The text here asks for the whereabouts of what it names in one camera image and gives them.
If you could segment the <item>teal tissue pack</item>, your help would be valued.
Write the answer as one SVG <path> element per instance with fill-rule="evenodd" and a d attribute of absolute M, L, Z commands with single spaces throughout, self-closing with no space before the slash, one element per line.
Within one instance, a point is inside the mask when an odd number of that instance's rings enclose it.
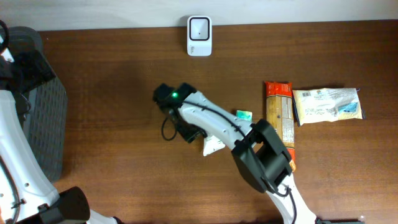
<path fill-rule="evenodd" d="M 243 119 L 246 121 L 252 121 L 252 112 L 250 112 L 250 111 L 237 110 L 236 116 L 239 119 Z"/>

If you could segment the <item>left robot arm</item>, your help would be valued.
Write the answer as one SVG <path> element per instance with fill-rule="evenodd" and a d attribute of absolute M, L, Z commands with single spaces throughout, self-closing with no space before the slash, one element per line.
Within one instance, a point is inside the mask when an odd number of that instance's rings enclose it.
<path fill-rule="evenodd" d="M 59 192 L 66 89 L 40 34 L 1 24 L 1 222 L 118 223 L 92 210 L 79 187 Z"/>

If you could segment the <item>white cream tube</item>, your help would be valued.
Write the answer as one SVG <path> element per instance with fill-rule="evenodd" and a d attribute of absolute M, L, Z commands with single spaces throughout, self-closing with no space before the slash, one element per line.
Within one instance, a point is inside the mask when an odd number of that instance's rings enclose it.
<path fill-rule="evenodd" d="M 204 138 L 203 155 L 208 156 L 225 147 L 226 145 L 216 136 L 207 136 Z"/>

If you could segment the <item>orange spaghetti packet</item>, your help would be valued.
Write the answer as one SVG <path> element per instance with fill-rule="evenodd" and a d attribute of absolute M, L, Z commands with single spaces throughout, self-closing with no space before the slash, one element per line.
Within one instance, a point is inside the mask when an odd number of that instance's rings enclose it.
<path fill-rule="evenodd" d="M 287 148 L 293 171 L 295 163 L 294 109 L 291 83 L 265 82 L 266 120 L 274 127 Z"/>

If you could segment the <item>cream snack bag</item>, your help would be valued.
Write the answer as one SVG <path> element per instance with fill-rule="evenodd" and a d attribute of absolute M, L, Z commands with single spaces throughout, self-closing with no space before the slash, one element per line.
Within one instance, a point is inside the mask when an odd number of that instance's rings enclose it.
<path fill-rule="evenodd" d="M 293 97 L 299 126 L 365 118 L 355 88 L 294 90 Z"/>

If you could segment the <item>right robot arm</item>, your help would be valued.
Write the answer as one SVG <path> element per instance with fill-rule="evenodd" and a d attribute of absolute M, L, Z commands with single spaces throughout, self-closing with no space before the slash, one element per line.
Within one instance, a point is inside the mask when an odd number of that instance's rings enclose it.
<path fill-rule="evenodd" d="M 292 157 L 269 122 L 241 119 L 188 83 L 178 88 L 161 84 L 153 101 L 186 142 L 213 136 L 228 147 L 242 178 L 271 198 L 284 223 L 318 221 L 296 187 Z"/>

